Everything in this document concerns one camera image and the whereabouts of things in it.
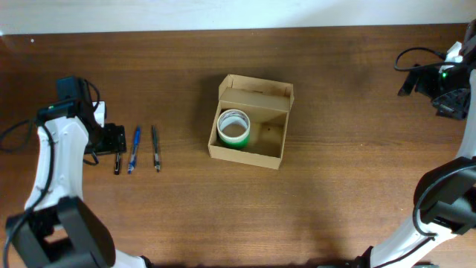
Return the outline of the black pen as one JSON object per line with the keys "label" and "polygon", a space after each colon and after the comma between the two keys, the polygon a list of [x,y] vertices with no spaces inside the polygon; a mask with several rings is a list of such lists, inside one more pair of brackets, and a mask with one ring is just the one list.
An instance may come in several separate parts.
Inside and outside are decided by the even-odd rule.
{"label": "black pen", "polygon": [[114,167],[114,175],[119,175],[122,166],[122,155],[121,153],[115,154],[115,167]]}

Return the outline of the beige masking tape roll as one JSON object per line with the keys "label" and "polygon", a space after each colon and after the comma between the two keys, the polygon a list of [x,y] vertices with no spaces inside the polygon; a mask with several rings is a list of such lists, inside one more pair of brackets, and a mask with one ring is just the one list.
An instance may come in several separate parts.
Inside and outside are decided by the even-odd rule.
{"label": "beige masking tape roll", "polygon": [[219,133],[237,137],[244,133],[251,133],[251,122],[249,117],[239,109],[227,109],[219,115],[216,123]]}

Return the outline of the green tape roll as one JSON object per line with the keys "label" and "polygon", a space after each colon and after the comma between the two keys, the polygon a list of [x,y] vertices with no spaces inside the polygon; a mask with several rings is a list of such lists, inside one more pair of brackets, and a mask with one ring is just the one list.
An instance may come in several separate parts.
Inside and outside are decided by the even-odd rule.
{"label": "green tape roll", "polygon": [[228,148],[240,150],[246,147],[249,143],[250,134],[244,133],[243,135],[232,137],[224,133],[219,133],[220,142]]}

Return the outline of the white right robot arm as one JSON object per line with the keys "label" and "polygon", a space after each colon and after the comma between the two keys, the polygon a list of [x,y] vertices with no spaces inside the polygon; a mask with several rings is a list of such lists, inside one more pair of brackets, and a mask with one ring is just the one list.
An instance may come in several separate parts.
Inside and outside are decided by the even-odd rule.
{"label": "white right robot arm", "polygon": [[405,68],[398,94],[419,92],[438,116],[465,121],[460,148],[454,160],[420,179],[410,217],[351,267],[420,267],[432,249],[475,228],[475,23],[468,24],[462,42],[436,56],[438,63]]}

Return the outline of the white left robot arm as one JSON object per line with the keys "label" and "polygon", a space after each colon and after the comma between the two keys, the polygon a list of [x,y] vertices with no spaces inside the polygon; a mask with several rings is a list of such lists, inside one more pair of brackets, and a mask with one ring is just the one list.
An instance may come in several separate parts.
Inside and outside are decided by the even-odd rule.
{"label": "white left robot arm", "polygon": [[93,136],[86,125],[103,129],[106,105],[97,101],[85,115],[76,108],[67,101],[39,110],[36,178],[24,213],[7,219],[7,244],[27,267],[151,267],[148,258],[117,250],[83,202],[83,156]]}

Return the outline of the blue pen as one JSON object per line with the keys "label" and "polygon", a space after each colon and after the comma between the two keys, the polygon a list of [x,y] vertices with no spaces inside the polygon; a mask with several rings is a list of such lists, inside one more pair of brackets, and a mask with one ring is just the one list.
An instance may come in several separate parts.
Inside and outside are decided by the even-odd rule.
{"label": "blue pen", "polygon": [[135,129],[133,145],[132,145],[132,152],[128,164],[128,174],[131,174],[136,167],[137,158],[138,158],[138,148],[141,140],[141,127],[137,126]]}

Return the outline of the grey clear pen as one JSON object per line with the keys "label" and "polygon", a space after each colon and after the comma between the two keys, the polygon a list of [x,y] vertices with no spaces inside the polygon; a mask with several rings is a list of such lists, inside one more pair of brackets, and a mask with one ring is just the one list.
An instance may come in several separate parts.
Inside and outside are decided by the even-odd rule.
{"label": "grey clear pen", "polygon": [[154,125],[151,126],[151,133],[152,133],[152,148],[154,153],[153,155],[154,167],[156,171],[159,173],[161,169],[161,163],[160,163],[160,156],[159,156],[159,149],[158,149],[158,135]]}

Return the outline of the open cardboard box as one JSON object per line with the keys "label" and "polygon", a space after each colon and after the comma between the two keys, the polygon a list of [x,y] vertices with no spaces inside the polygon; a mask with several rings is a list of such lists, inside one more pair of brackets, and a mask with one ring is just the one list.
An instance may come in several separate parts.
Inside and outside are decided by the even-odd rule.
{"label": "open cardboard box", "polygon": [[[294,102],[291,83],[229,74],[220,83],[218,106],[213,119],[208,151],[212,158],[277,170],[283,159],[289,113]],[[250,119],[251,133],[246,147],[225,147],[216,123],[227,109],[239,109]]]}

